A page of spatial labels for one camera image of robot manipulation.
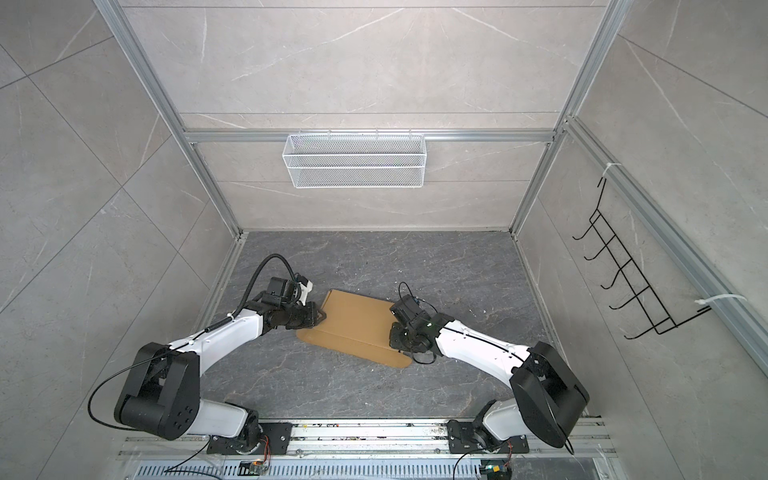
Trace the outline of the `brown cardboard box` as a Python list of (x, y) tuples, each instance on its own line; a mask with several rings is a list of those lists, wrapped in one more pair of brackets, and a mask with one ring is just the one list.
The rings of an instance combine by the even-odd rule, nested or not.
[(406, 368), (412, 359), (390, 347), (395, 317), (391, 301), (331, 290), (321, 310), (326, 319), (296, 332), (299, 340), (393, 368)]

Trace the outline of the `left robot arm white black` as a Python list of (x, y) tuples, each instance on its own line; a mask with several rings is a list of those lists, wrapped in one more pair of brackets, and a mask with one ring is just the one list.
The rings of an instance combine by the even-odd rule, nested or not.
[(191, 434), (255, 442), (258, 414), (203, 399), (201, 377), (234, 350), (273, 329), (308, 329), (322, 322), (325, 314), (307, 299), (312, 289), (303, 276), (273, 277), (264, 291), (224, 320), (169, 344), (144, 345), (118, 396), (114, 419), (166, 440)]

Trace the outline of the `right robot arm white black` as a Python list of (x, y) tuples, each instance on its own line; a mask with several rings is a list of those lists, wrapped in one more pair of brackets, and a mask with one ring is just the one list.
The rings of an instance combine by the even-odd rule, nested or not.
[(456, 436), (472, 450), (495, 451), (510, 440), (534, 436), (554, 448), (571, 450), (570, 434), (590, 396), (582, 382), (548, 343), (508, 343), (475, 331), (442, 312), (433, 314), (411, 294), (390, 307), (395, 321), (390, 347), (410, 355), (430, 352), (464, 362), (504, 383), (508, 400), (487, 403), (471, 429)]

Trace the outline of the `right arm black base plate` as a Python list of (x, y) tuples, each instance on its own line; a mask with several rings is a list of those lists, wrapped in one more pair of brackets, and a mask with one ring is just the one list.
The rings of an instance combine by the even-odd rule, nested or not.
[(525, 435), (515, 435), (506, 440), (498, 440), (484, 427), (476, 426), (474, 422), (463, 422), (455, 419), (448, 420), (445, 426), (449, 451), (452, 454), (464, 454), (475, 450), (511, 454), (530, 452)]

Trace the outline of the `aluminium mounting rail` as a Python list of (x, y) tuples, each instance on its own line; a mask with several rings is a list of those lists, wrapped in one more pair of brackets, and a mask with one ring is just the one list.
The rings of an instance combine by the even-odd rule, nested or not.
[(269, 420), (269, 447), (216, 453), (202, 436), (125, 439), (114, 479), (623, 479), (604, 422), (578, 421), (565, 447), (519, 435), (491, 452), (447, 419)]

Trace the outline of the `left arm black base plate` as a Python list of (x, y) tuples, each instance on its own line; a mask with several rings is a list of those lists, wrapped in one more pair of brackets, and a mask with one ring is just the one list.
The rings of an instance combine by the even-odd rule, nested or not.
[(207, 447), (207, 454), (221, 455), (285, 455), (291, 438), (290, 422), (266, 422), (246, 425), (244, 432), (235, 438), (214, 436)]

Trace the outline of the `aluminium frame post left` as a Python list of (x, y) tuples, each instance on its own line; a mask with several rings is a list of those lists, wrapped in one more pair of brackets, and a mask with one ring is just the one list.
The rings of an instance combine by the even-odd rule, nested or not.
[(235, 239), (240, 238), (243, 234), (242, 228), (195, 145), (187, 139), (181, 117), (160, 82), (121, 5), (118, 1), (112, 0), (95, 0), (94, 4), (225, 226)]

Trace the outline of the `aluminium frame post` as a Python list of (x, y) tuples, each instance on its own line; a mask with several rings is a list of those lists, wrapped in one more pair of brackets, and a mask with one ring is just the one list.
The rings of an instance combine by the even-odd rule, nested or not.
[(242, 228), (195, 145), (187, 139), (181, 117), (160, 82), (121, 5), (118, 1), (112, 0), (95, 0), (94, 4), (225, 226), (235, 239), (240, 238), (243, 234)]
[(509, 233), (511, 238), (515, 241), (518, 240), (525, 221), (533, 208), (533, 204), (554, 164), (555, 158), (566, 135), (566, 125), (570, 120), (576, 117), (583, 105), (631, 5), (631, 0), (612, 0), (607, 4), (605, 14), (598, 26), (592, 44), (557, 119), (552, 138), (546, 143), (546, 147), (534, 170), (532, 179), (528, 184), (515, 217), (510, 225)]

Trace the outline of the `aluminium frame post right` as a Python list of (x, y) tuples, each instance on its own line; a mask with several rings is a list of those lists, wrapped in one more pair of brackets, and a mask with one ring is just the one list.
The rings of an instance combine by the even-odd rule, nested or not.
[(534, 170), (532, 179), (528, 184), (515, 217), (510, 225), (509, 233), (511, 238), (515, 241), (518, 240), (525, 221), (533, 208), (533, 204), (554, 164), (555, 158), (566, 135), (566, 125), (570, 120), (576, 117), (583, 105), (631, 5), (631, 0), (612, 0), (607, 4), (605, 14), (598, 26), (592, 44), (557, 119), (552, 138), (546, 143), (546, 147)]

